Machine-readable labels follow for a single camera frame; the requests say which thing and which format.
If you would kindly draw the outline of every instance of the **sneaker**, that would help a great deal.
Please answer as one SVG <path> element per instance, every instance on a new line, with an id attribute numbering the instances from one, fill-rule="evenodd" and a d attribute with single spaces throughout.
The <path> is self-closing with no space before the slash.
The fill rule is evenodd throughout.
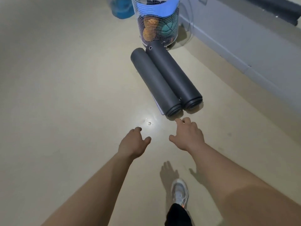
<path id="1" fill-rule="evenodd" d="M 173 197 L 173 203 L 181 205 L 184 209 L 188 201 L 188 188 L 183 179 L 176 179 L 171 185 L 171 194 Z"/>

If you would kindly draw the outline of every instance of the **wall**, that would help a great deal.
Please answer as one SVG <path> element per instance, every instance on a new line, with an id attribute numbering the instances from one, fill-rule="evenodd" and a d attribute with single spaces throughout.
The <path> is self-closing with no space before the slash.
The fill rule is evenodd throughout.
<path id="1" fill-rule="evenodd" d="M 245 0 L 181 0 L 180 22 L 301 114 L 301 30 Z"/>

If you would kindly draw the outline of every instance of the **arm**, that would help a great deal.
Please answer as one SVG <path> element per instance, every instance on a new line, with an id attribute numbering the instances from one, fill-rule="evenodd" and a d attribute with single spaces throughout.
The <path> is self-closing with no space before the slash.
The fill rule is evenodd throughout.
<path id="1" fill-rule="evenodd" d="M 301 225 L 301 206 L 226 158 L 204 141 L 189 118 L 176 119 L 169 140 L 191 154 L 225 221 L 240 225 Z"/>
<path id="2" fill-rule="evenodd" d="M 151 142 L 150 137 L 142 140 L 140 131 L 139 127 L 130 130 L 121 141 L 118 152 L 42 226 L 108 225 L 131 163 Z"/>

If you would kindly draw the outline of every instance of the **black rolled mat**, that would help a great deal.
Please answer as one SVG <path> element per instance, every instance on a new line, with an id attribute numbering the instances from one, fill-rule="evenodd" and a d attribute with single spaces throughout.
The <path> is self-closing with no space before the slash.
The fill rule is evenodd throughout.
<path id="1" fill-rule="evenodd" d="M 184 109 L 193 109 L 203 101 L 203 97 L 197 88 L 159 40 L 150 42 L 145 52 L 158 68 L 172 91 L 181 100 Z"/>
<path id="2" fill-rule="evenodd" d="M 170 117 L 180 112 L 182 107 L 179 99 L 142 48 L 132 52 L 131 61 L 164 114 Z"/>

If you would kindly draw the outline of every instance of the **black pants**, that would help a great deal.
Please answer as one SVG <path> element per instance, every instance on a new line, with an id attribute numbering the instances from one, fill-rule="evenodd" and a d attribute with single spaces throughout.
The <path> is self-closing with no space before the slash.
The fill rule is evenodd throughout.
<path id="1" fill-rule="evenodd" d="M 165 226 L 192 226 L 192 223 L 186 210 L 174 203 L 166 216 Z"/>

